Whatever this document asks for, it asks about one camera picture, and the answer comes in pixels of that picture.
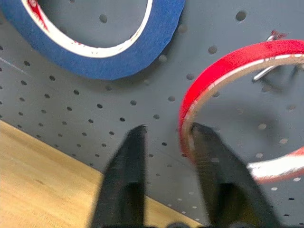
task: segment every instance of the red tape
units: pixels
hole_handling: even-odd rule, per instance
[[[183,153],[194,161],[190,146],[190,128],[195,113],[197,113],[201,106],[220,88],[241,76],[269,66],[287,64],[297,65],[303,63],[304,41],[302,40],[276,40],[253,44],[231,52],[213,63],[194,81],[187,91],[180,107],[179,135]],[[293,176],[291,175],[292,173],[295,175],[304,173],[304,155],[301,157],[303,162],[301,162],[300,165],[298,164],[299,162],[297,162],[297,166],[295,165],[296,162],[293,162],[291,158],[299,159],[300,155],[291,155],[292,154],[289,154],[289,156],[286,155],[279,158],[281,159],[280,163],[282,162],[282,159],[289,159],[288,163],[286,163],[286,159],[283,161],[283,163],[285,163],[285,168],[281,168],[274,172],[265,171],[262,174],[259,172],[259,176],[255,175],[255,172],[252,172],[252,169],[251,174],[257,181],[271,182],[272,180],[290,178]],[[275,164],[278,165],[279,163],[277,160],[279,159],[257,162],[254,163],[252,167],[255,167],[257,171],[258,168],[261,168],[261,165],[268,165],[269,167],[274,166]]]

